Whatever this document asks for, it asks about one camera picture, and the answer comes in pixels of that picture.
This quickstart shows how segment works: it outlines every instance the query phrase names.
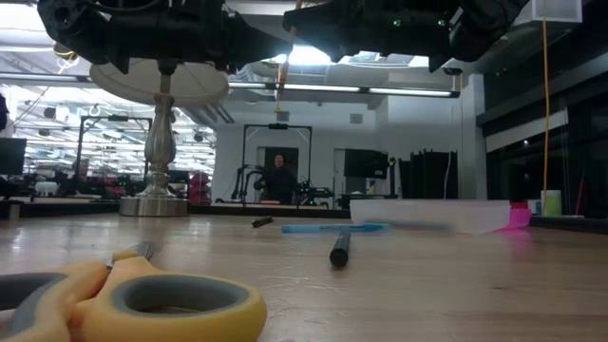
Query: person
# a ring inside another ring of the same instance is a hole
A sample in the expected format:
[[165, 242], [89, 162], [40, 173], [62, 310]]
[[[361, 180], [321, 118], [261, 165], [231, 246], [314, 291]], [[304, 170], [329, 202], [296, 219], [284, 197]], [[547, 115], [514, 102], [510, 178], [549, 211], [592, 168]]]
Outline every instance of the person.
[[277, 200], [281, 204], [292, 204], [297, 179], [287, 168], [285, 157], [275, 156], [275, 170], [264, 176], [267, 200]]

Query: scissor blade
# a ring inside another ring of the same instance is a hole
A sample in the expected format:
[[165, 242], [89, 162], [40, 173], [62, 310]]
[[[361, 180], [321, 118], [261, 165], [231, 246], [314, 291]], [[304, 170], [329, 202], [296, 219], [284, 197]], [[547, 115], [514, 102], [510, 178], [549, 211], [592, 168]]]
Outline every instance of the scissor blade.
[[[125, 251], [125, 252], [134, 251], [137, 253], [138, 256], [145, 257], [146, 260], [149, 260], [152, 257], [152, 255], [154, 255], [154, 247], [152, 246], [152, 243], [146, 242], [146, 241], [140, 242], [123, 251]], [[114, 256], [110, 256], [107, 259], [107, 262], [105, 263], [105, 266], [107, 266], [108, 270], [111, 270], [112, 266], [114, 265], [113, 257]]]

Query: scissors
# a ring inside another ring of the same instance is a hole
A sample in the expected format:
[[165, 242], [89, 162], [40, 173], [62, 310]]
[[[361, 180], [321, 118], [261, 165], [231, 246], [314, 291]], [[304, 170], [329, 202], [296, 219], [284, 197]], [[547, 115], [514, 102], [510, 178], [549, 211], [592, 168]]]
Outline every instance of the scissors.
[[[159, 270], [148, 261], [152, 252], [146, 242], [133, 251], [115, 254], [108, 263], [89, 260], [0, 275], [0, 311], [16, 309], [0, 341], [257, 340], [267, 313], [256, 288]], [[187, 311], [151, 312], [160, 308]]]

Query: blue pen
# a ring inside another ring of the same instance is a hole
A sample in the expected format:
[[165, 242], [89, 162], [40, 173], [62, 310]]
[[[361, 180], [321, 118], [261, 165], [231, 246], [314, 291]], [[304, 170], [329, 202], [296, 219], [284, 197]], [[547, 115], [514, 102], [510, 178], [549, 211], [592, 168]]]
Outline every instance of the blue pen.
[[350, 229], [352, 232], [376, 232], [389, 229], [385, 223], [363, 223], [363, 224], [287, 224], [281, 228], [283, 233], [323, 233], [339, 232], [342, 229]]

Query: lamp base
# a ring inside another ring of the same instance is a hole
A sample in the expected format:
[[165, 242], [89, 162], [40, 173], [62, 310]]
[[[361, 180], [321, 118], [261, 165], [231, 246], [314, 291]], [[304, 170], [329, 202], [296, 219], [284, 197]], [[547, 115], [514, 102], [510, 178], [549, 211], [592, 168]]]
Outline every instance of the lamp base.
[[122, 198], [120, 214], [142, 218], [176, 218], [188, 216], [186, 199]]

